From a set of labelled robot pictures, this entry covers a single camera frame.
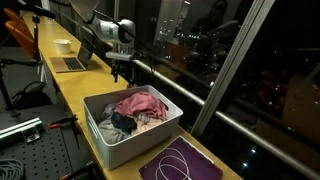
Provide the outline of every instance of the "wooden desk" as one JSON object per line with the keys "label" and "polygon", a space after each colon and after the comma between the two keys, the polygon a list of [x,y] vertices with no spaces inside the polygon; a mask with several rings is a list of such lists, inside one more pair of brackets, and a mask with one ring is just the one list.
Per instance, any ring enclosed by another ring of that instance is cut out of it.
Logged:
{"label": "wooden desk", "polygon": [[[26,24],[33,34],[32,15],[32,13],[27,13],[26,15],[24,15],[24,20],[26,21]],[[54,20],[49,20],[47,18],[41,17],[39,24],[39,49],[43,56],[43,60],[46,62],[48,69],[51,71],[52,77],[57,82],[57,85],[59,86],[60,91],[69,108],[74,114],[77,114],[79,126],[83,131],[84,136],[88,140],[99,165],[101,166],[103,164],[102,159],[100,158],[98,151],[93,144],[91,135],[89,134],[87,125],[85,123],[82,100],[84,97],[89,95],[125,89],[128,83],[121,77],[119,77],[118,83],[114,83],[113,76],[110,75],[111,68],[107,66],[96,55],[93,56],[92,64],[90,64],[89,70],[86,72],[55,73],[53,71],[51,63],[47,60],[49,60],[49,57],[53,56],[66,56],[56,53],[56,49],[52,42],[53,39],[56,38],[73,39],[73,42],[71,44],[71,50],[73,51],[73,53],[67,54],[67,56],[76,56],[76,53],[78,52],[78,49],[80,47],[80,42]],[[111,171],[108,171],[103,166],[101,166],[103,174],[106,178],[115,180],[128,178],[140,179],[138,175],[138,169],[148,161],[150,161],[157,153],[159,153],[164,147],[166,147],[173,139],[175,139],[179,135],[183,136],[200,151],[206,154],[210,159],[212,159],[215,164],[220,169],[222,169],[224,174],[223,179],[241,179],[228,166],[221,162],[216,156],[214,156],[210,151],[208,151],[203,145],[201,145],[197,140],[195,140],[191,135],[189,135],[179,126],[177,127],[172,137],[158,144],[154,148],[151,148],[149,151],[123,164],[122,166]]]}

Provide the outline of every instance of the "pink cloth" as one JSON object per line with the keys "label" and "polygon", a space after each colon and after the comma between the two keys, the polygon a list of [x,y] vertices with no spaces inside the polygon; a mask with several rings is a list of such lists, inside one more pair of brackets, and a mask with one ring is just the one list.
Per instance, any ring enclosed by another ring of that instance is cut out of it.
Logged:
{"label": "pink cloth", "polygon": [[143,112],[150,118],[167,118],[164,104],[147,92],[138,92],[120,101],[114,111],[123,116]]}

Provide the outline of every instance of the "dark cloth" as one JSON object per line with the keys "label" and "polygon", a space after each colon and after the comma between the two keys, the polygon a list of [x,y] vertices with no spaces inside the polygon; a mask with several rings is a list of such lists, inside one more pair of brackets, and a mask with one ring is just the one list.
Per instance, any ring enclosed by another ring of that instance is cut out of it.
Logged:
{"label": "dark cloth", "polygon": [[121,129],[123,132],[131,133],[132,130],[137,129],[137,123],[133,118],[128,116],[122,116],[121,114],[114,112],[111,117],[113,127]]}

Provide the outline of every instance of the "white plastic bin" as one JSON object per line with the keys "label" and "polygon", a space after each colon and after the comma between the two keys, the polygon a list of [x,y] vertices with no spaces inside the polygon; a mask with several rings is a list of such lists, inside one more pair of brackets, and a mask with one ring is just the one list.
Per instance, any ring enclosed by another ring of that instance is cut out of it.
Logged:
{"label": "white plastic bin", "polygon": [[[106,105],[117,103],[137,92],[148,92],[165,103],[168,106],[166,112],[167,120],[148,131],[131,136],[116,144],[107,144],[98,129],[98,124],[104,120],[101,115]],[[103,159],[104,166],[108,170],[116,168],[171,136],[183,114],[180,108],[152,86],[140,86],[106,94],[88,96],[85,97],[83,101],[89,132]]]}

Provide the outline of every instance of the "white cable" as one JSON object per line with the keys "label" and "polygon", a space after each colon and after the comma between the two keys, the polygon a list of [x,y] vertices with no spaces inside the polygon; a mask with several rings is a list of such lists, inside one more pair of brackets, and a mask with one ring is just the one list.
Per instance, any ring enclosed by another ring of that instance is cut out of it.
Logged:
{"label": "white cable", "polygon": [[[162,169],[161,169],[161,167],[163,167],[163,166],[171,167],[171,168],[174,168],[174,169],[178,170],[180,173],[182,173],[182,174],[185,176],[185,177],[183,178],[183,180],[185,180],[185,179],[191,180],[190,172],[189,172],[189,167],[188,167],[187,161],[186,161],[186,159],[184,158],[184,156],[181,154],[181,152],[178,151],[177,149],[174,149],[174,148],[167,148],[166,150],[172,150],[172,151],[177,152],[177,153],[182,157],[182,159],[180,159],[180,158],[178,158],[178,157],[176,157],[176,156],[172,156],[172,155],[168,155],[168,156],[163,157],[163,158],[159,161],[159,167],[158,167],[157,170],[156,170],[156,174],[155,174],[156,180],[158,180],[158,171],[161,172],[162,176],[163,176],[166,180],[169,180],[169,179],[165,176],[165,174],[163,173],[163,171],[162,171]],[[163,161],[164,159],[166,159],[166,158],[175,158],[175,159],[181,161],[181,162],[186,166],[187,172],[185,173],[185,172],[183,172],[181,169],[179,169],[179,168],[177,168],[177,167],[175,167],[175,166],[173,166],[173,165],[170,165],[170,164],[161,164],[162,161]]]}

